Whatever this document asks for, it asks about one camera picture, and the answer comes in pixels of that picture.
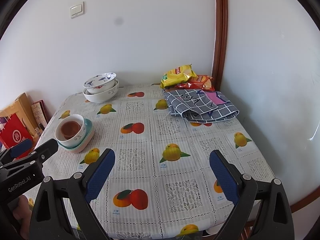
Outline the person's left hand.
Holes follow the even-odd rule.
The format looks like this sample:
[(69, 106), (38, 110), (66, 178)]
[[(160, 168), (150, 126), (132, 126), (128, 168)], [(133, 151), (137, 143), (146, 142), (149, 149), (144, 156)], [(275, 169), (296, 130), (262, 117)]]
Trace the person's left hand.
[(19, 196), (17, 207), (13, 210), (14, 217), (20, 221), (20, 234), (23, 239), (29, 239), (29, 226), (31, 220), (31, 210), (29, 209), (28, 199), (25, 195)]

